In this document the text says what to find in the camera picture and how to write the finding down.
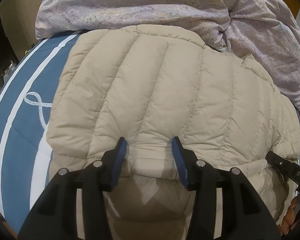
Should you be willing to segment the person's right hand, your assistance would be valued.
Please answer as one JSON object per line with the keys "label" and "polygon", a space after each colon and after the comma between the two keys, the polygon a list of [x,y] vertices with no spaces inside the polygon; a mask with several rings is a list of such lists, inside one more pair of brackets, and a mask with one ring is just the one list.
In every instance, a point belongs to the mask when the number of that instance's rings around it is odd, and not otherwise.
{"label": "person's right hand", "polygon": [[297,207],[298,202],[298,197],[294,197],[291,201],[290,206],[288,207],[287,212],[283,217],[281,224],[279,225],[279,231],[281,236],[287,235],[290,231],[292,231],[295,228],[297,224],[297,222],[295,222],[295,208]]}

